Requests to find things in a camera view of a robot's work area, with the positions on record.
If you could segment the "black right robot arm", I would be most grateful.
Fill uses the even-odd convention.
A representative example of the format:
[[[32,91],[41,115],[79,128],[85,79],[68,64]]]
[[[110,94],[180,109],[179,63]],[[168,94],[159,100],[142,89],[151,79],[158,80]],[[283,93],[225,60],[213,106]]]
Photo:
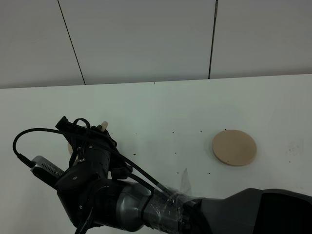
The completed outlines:
[[[56,125],[73,148],[55,188],[78,234],[143,226],[168,234],[309,234],[312,198],[281,189],[245,189],[225,199],[191,197],[135,176],[134,163],[100,126],[63,117]]]

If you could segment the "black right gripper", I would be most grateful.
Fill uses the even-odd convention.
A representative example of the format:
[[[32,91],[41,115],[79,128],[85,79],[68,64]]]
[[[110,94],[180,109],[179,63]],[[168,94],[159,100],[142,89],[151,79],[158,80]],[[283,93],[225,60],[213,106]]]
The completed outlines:
[[[126,174],[131,173],[133,168],[118,155],[117,143],[110,137],[108,131],[102,132],[100,127],[79,127],[69,122],[66,116],[56,124],[56,128],[61,132],[80,134],[90,139],[85,141],[63,135],[73,148],[68,172],[82,178],[107,178],[110,172],[114,179],[126,179]]]

